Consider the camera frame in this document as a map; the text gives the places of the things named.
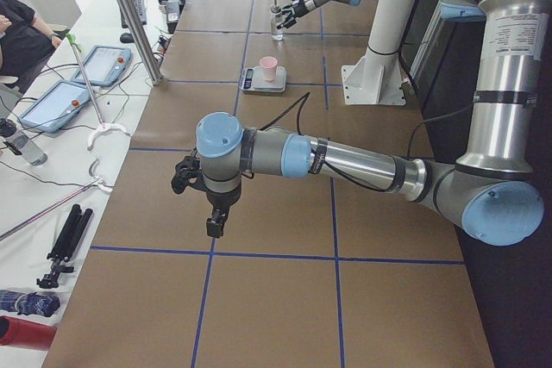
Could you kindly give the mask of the pink plastic cup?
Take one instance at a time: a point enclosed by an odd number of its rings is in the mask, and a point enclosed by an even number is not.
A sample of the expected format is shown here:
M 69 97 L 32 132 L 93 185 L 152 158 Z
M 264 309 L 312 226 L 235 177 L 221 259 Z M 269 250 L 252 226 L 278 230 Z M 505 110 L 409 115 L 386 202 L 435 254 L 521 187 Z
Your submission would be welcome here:
M 276 79 L 278 61 L 273 56 L 264 56 L 260 59 L 262 77 L 266 82 L 272 82 Z

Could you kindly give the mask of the digital kitchen scale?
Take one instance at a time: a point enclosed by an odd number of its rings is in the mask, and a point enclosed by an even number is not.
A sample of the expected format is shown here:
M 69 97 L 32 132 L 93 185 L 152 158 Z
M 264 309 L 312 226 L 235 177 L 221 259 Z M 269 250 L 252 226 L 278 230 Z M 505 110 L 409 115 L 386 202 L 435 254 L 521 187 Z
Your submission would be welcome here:
M 276 68 L 276 78 L 265 80 L 260 66 L 245 68 L 240 79 L 240 90 L 245 93 L 282 93 L 286 85 L 286 69 L 283 66 Z

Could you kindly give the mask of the white pillar with base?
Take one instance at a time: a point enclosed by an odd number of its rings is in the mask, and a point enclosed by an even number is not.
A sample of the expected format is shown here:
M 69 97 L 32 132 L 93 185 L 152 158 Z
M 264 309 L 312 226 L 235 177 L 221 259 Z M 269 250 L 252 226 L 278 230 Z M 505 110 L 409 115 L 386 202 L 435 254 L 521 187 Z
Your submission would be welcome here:
M 342 67 L 347 105 L 406 104 L 398 52 L 415 0 L 379 0 L 367 49 L 356 65 Z

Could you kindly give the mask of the black folded tripod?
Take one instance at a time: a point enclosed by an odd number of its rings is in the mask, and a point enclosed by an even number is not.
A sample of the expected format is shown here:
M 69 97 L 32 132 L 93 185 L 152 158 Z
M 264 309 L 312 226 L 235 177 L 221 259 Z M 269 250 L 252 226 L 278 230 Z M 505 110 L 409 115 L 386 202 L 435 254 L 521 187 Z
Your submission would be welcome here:
M 42 279 L 36 279 L 36 284 L 40 288 L 58 288 L 60 274 L 74 272 L 72 265 L 64 265 L 64 263 L 72 259 L 92 214 L 92 209 L 82 211 L 79 204 L 73 204 L 58 239 L 55 241 L 51 252 L 47 255 L 47 259 L 53 261 L 51 270 Z

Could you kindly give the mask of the black keyboard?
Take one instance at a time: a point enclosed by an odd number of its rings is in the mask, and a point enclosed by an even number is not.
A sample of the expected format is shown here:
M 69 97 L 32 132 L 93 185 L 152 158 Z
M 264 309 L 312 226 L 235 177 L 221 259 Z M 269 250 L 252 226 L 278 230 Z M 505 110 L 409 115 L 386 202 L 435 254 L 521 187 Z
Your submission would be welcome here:
M 146 0 L 131 0 L 142 25 L 147 23 Z

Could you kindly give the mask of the black computer mouse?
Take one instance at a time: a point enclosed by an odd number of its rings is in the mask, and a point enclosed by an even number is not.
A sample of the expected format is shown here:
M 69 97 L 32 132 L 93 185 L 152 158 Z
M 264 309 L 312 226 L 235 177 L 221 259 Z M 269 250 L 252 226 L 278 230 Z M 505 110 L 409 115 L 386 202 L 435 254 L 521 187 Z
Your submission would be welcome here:
M 123 33 L 120 35 L 119 41 L 123 44 L 133 43 L 134 38 L 131 33 Z

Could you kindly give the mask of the far teach pendant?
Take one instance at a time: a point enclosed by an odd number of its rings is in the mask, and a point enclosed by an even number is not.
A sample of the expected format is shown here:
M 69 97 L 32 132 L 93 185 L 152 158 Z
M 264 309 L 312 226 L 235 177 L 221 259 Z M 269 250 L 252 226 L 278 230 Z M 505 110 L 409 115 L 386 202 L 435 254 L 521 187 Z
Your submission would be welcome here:
M 108 87 L 113 85 L 132 60 L 127 47 L 95 45 L 82 62 L 91 85 Z

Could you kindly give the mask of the teach pendant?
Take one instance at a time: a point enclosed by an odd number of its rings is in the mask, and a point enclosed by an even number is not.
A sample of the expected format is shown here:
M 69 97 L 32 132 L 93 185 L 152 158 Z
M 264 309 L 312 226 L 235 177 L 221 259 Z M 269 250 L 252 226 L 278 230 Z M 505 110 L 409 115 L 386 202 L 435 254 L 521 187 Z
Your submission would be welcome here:
M 91 85 L 108 87 L 113 85 L 132 60 L 127 47 L 95 45 L 82 62 Z
M 89 100 L 89 91 L 82 84 L 60 80 L 20 115 L 20 123 L 26 128 L 54 133 Z

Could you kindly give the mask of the near teach pendant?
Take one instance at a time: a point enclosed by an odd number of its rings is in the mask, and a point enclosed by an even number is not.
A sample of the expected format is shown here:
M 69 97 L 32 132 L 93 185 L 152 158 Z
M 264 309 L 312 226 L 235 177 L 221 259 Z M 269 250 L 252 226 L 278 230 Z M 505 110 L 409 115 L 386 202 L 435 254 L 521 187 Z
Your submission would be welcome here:
M 20 123 L 26 128 L 54 133 L 89 100 L 89 91 L 82 84 L 60 80 L 20 115 Z

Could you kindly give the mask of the blue folded umbrella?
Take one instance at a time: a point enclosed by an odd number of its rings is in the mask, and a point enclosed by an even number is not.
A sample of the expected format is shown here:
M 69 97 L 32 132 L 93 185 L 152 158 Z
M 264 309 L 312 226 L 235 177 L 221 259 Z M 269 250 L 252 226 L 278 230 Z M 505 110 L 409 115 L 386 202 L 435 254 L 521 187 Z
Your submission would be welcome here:
M 52 316 L 60 308 L 57 296 L 44 296 L 36 292 L 24 293 L 1 290 L 1 310 L 18 315 Z

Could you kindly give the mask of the red bottle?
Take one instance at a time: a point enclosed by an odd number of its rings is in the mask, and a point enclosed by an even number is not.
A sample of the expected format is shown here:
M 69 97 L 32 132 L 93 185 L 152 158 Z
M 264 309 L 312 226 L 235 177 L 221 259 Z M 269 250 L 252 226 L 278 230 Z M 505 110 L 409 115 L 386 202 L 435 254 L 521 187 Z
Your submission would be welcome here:
M 1 317 L 1 345 L 47 351 L 57 328 L 20 318 Z

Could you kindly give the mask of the seated person black shirt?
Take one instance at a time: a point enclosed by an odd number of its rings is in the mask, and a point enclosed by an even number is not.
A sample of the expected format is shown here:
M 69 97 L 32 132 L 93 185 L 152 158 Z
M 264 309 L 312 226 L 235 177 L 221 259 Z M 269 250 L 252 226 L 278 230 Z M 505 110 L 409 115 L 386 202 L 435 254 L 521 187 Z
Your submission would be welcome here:
M 1 75 L 17 77 L 12 88 L 25 93 L 61 42 L 27 4 L 1 0 Z

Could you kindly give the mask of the aluminium frame post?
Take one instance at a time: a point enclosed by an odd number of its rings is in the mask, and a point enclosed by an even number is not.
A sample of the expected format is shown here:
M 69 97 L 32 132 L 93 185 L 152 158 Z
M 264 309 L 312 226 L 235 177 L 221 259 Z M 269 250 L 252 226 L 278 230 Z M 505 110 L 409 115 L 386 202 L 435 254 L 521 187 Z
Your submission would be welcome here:
M 141 56 L 143 64 L 146 67 L 148 76 L 150 77 L 152 84 L 160 84 L 161 80 L 163 79 L 163 75 L 161 74 L 159 63 L 155 58 L 152 48 L 150 47 L 147 34 L 143 28 L 138 12 L 132 0 L 116 1 L 129 27 L 129 31 L 133 35 L 135 45 Z

